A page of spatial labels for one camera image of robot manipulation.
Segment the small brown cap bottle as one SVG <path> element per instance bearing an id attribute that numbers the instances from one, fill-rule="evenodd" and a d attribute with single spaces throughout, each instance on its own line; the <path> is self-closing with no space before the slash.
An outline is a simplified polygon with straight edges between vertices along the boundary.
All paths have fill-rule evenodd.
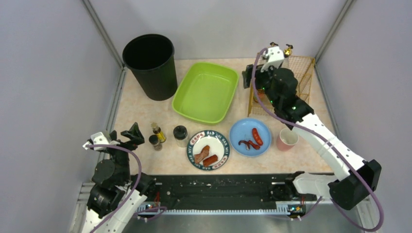
<path id="1" fill-rule="evenodd" d="M 167 140 L 165 134 L 163 133 L 163 131 L 161 130 L 161 128 L 158 126 L 157 123 L 155 122 L 151 123 L 151 128 L 152 128 L 153 133 L 157 136 L 160 143 L 164 143 Z"/>

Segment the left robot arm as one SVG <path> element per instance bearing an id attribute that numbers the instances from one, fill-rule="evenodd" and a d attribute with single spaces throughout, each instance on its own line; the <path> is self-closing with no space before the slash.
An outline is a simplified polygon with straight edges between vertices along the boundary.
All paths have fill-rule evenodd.
<path id="1" fill-rule="evenodd" d="M 109 155 L 99 161 L 92 176 L 82 233 L 121 233 L 129 220 L 137 216 L 138 207 L 147 199 L 154 187 L 153 177 L 138 172 L 132 175 L 130 158 L 139 145 L 145 142 L 138 124 L 120 133 L 128 141 L 117 138 L 117 132 L 98 132 L 91 135 L 83 148 Z"/>

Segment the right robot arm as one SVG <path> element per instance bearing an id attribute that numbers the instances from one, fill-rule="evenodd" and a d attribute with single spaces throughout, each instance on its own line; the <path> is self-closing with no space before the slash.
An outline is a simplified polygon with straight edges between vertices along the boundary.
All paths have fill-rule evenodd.
<path id="1" fill-rule="evenodd" d="M 262 109 L 306 140 L 333 171 L 333 175 L 296 173 L 292 185 L 297 193 L 331 199 L 344 210 L 351 210 L 367 197 L 381 207 L 374 193 L 380 163 L 354 153 L 321 122 L 314 109 L 297 96 L 297 79 L 290 69 L 251 64 L 242 75 L 244 88 L 255 94 L 263 90 L 273 107 L 269 110 L 262 104 Z"/>

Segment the small dark spice bottle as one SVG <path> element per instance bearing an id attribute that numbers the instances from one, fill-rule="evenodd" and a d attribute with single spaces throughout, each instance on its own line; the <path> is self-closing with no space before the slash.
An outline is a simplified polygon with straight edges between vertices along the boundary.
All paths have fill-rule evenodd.
<path id="1" fill-rule="evenodd" d="M 154 150 L 162 150 L 162 144 L 160 143 L 158 137 L 155 134 L 149 137 L 149 143 L 153 146 Z"/>

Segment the black lid jar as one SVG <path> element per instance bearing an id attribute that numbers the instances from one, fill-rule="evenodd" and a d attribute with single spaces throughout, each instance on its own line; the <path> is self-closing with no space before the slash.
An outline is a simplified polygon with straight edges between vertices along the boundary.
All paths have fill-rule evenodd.
<path id="1" fill-rule="evenodd" d="M 185 126 L 178 125 L 173 130 L 173 136 L 179 147 L 185 148 L 189 141 L 188 131 Z"/>

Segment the clear glass bottle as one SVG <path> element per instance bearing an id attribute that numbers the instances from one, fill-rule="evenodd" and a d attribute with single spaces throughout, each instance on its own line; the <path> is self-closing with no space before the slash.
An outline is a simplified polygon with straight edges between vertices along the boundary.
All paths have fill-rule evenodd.
<path id="1" fill-rule="evenodd" d="M 284 58 L 289 58 L 292 55 L 293 45 L 286 44 L 286 48 L 283 51 Z"/>

